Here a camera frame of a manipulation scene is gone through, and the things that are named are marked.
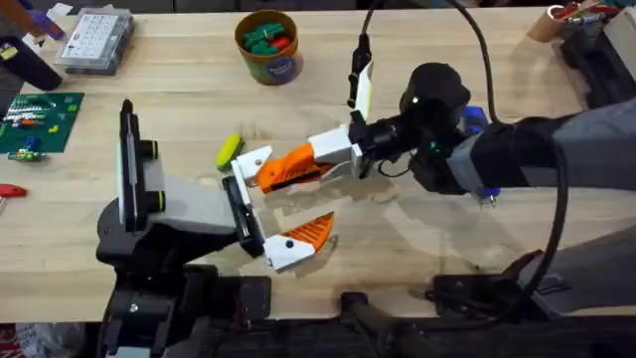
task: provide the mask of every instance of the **red object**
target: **red object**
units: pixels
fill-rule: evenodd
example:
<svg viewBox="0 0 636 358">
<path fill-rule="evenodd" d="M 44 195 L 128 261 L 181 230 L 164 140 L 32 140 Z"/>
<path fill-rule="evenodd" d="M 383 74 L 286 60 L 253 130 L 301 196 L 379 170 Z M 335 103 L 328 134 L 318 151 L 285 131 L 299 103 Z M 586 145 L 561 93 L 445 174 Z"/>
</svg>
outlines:
<svg viewBox="0 0 636 358">
<path fill-rule="evenodd" d="M 0 184 L 0 197 L 17 198 L 27 195 L 27 191 L 16 185 Z"/>
<path fill-rule="evenodd" d="M 567 5 L 565 5 L 563 10 L 561 10 L 558 14 L 556 14 L 555 19 L 562 19 L 566 17 L 567 15 L 576 11 L 576 9 L 578 9 L 578 3 L 570 2 Z"/>
<path fill-rule="evenodd" d="M 603 5 L 594 6 L 593 8 L 589 10 L 593 13 L 604 13 L 604 14 L 618 14 L 620 12 L 619 8 L 615 8 L 613 6 L 603 6 Z"/>
<path fill-rule="evenodd" d="M 269 46 L 275 47 L 278 52 L 285 50 L 289 45 L 291 45 L 291 40 L 285 36 L 277 37 L 269 42 Z"/>
</svg>

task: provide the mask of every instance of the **blue object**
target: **blue object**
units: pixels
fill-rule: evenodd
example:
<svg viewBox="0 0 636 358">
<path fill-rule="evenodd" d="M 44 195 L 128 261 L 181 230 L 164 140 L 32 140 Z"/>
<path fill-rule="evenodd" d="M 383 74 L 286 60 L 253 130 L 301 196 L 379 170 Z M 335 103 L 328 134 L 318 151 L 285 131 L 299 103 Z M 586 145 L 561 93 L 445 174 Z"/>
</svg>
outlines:
<svg viewBox="0 0 636 358">
<path fill-rule="evenodd" d="M 479 133 L 489 124 L 484 109 L 477 105 L 466 105 L 461 120 L 464 121 L 467 134 L 471 135 Z"/>
<path fill-rule="evenodd" d="M 467 105 L 464 108 L 461 120 L 464 121 L 468 135 L 475 135 L 489 125 L 484 109 L 477 105 Z M 501 194 L 501 188 L 484 188 L 481 193 L 477 193 L 481 199 L 493 199 L 499 194 Z"/>
<path fill-rule="evenodd" d="M 26 149 L 31 151 L 37 151 L 38 146 L 40 146 L 40 139 L 36 136 L 29 135 L 27 137 Z"/>
</svg>

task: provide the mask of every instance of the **clear plastic box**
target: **clear plastic box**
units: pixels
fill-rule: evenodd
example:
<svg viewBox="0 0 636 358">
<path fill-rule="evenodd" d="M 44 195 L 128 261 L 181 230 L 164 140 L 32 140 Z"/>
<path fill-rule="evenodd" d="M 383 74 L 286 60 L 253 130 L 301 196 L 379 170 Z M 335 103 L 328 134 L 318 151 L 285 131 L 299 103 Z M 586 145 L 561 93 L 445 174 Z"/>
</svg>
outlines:
<svg viewBox="0 0 636 358">
<path fill-rule="evenodd" d="M 78 22 L 60 48 L 55 64 L 68 74 L 112 76 L 134 31 L 125 9 L 83 8 Z"/>
</svg>

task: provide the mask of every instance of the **red object in cup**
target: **red object in cup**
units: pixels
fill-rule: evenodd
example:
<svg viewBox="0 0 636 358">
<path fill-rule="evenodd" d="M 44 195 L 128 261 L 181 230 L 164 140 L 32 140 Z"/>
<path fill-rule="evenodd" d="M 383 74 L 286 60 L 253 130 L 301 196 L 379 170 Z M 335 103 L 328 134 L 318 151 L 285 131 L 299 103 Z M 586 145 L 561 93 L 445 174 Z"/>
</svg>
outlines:
<svg viewBox="0 0 636 358">
<path fill-rule="evenodd" d="M 278 52 L 285 50 L 291 45 L 291 40 L 288 37 L 280 36 L 269 42 L 269 46 L 273 46 L 278 49 Z"/>
</svg>

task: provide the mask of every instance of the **green object in cup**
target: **green object in cup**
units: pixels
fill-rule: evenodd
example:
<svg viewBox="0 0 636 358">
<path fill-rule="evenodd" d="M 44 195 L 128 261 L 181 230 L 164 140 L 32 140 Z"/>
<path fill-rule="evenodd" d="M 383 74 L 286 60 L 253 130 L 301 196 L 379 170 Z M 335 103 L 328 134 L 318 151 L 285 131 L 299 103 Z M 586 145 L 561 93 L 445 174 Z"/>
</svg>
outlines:
<svg viewBox="0 0 636 358">
<path fill-rule="evenodd" d="M 258 26 L 254 31 L 242 36 L 243 47 L 251 49 L 253 46 L 264 41 L 267 42 L 278 35 L 285 33 L 285 29 L 280 24 L 265 24 Z"/>
</svg>

